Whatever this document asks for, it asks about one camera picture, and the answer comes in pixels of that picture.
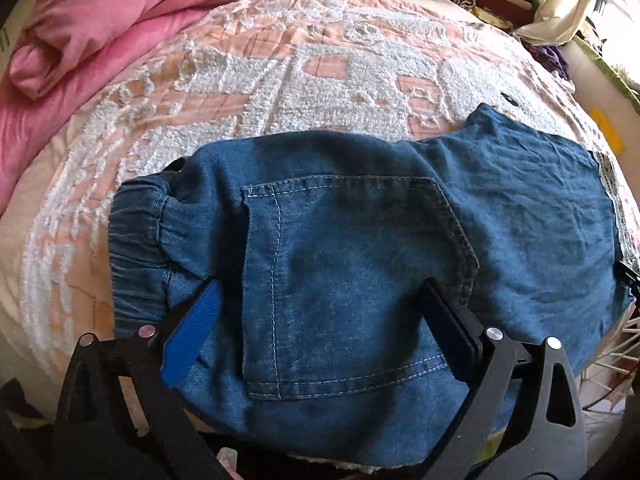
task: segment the mattress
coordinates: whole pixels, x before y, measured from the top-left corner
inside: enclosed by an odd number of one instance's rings
[[[0,330],[54,384],[79,335],[113,336],[107,218],[126,178],[277,131],[424,139],[458,129],[480,102],[594,151],[637,267],[640,213],[615,157],[513,38],[448,0],[252,0],[126,69],[23,174],[0,219]]]

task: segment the green trim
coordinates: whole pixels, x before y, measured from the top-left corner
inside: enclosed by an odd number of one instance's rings
[[[624,81],[620,78],[620,76],[613,70],[603,59],[602,57],[594,51],[588,43],[586,43],[578,36],[574,36],[575,43],[583,50],[583,52],[589,56],[594,64],[600,69],[600,71],[609,79],[613,85],[618,89],[618,91],[627,99],[631,101],[631,104],[634,106],[636,113],[640,114],[640,100],[636,97],[631,89],[626,85]]]

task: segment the denim jeans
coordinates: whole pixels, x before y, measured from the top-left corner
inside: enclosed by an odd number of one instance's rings
[[[172,384],[197,414],[368,465],[422,460],[466,395],[416,304],[424,279],[511,338],[559,337],[574,370],[630,301],[591,153],[487,105],[421,142],[314,131],[209,144],[125,182],[109,236],[119,336],[220,283],[220,316],[203,316]]]

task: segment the white fluffy texture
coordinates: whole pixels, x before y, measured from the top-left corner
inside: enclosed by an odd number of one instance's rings
[[[358,48],[302,43],[293,45],[292,54],[283,59],[250,59],[228,54],[205,41],[205,25],[213,20],[223,23],[226,30],[238,30],[238,23],[239,28],[257,27],[254,17],[247,15],[249,8],[258,10],[260,18],[276,18],[276,23],[267,26],[273,30],[294,29],[301,21],[308,23],[305,30],[312,37],[322,34],[323,25],[343,23],[344,38]],[[64,310],[71,310],[72,290],[65,277],[73,261],[75,245],[69,243],[60,248],[52,244],[43,246],[39,241],[47,233],[54,238],[58,219],[65,214],[73,215],[75,219],[84,215],[90,218],[91,244],[95,246],[98,228],[108,222],[113,191],[108,192],[97,206],[90,200],[92,192],[106,171],[107,155],[121,149],[126,142],[130,146],[126,148],[127,155],[119,161],[112,189],[127,178],[160,171],[172,160],[190,155],[216,140],[328,126],[391,141],[413,139],[415,136],[408,129],[408,117],[413,116],[422,124],[433,124],[445,118],[462,126],[466,117],[481,102],[486,102],[535,129],[576,140],[585,148],[596,151],[604,187],[615,205],[623,253],[627,261],[637,266],[620,199],[621,186],[626,186],[620,168],[609,155],[602,135],[594,133],[593,121],[577,110],[575,102],[549,74],[542,68],[535,68],[532,61],[520,72],[514,68],[520,61],[509,65],[483,63],[465,56],[462,51],[444,61],[431,59],[416,46],[386,36],[373,24],[384,22],[411,38],[448,48],[446,21],[414,10],[351,6],[348,0],[239,2],[210,12],[196,26],[200,27],[200,36],[192,34],[191,40],[187,40],[186,33],[177,36],[163,45],[155,57],[126,72],[128,76],[124,80],[106,88],[97,104],[92,103],[94,109],[84,131],[70,147],[62,173],[34,220],[25,248],[20,307],[24,329],[43,369],[54,375],[47,357],[48,349],[59,348],[70,355],[76,343],[70,321],[65,325],[62,340],[54,340],[48,310],[54,283],[60,288]],[[487,26],[465,23],[456,26],[469,49],[490,48],[494,55],[505,59],[528,56],[515,40]],[[186,56],[174,82],[174,90],[185,95],[190,92],[246,94],[249,102],[242,117],[187,126],[159,126],[142,135],[130,134],[140,120],[156,113],[156,107],[149,99],[155,89],[150,76],[162,69],[169,53],[180,50],[186,51]],[[327,54],[346,58],[345,79],[316,77],[304,72],[305,62]],[[527,70],[537,78],[535,84],[528,84],[532,75]],[[398,76],[426,80],[439,95],[431,96],[420,88],[413,88],[408,94],[402,92],[398,88]],[[540,99],[536,90],[540,81],[551,89],[556,99],[565,101],[566,108],[571,110],[569,116],[585,132],[578,134],[579,138],[566,120]],[[142,83],[143,96],[131,94],[127,86],[131,82]],[[519,107],[508,104],[501,92],[516,99]],[[412,97],[427,99],[433,104],[433,112],[415,112],[410,107]],[[169,115],[180,114],[182,102],[175,102]],[[114,141],[111,136],[117,128],[123,128],[127,135]],[[72,191],[87,182],[95,184],[86,186],[80,200],[70,200]],[[52,268],[56,254],[60,257],[59,265]]]

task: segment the pink comforter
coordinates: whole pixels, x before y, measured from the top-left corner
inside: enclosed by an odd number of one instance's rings
[[[38,0],[0,84],[0,214],[69,117],[165,38],[236,0]]]

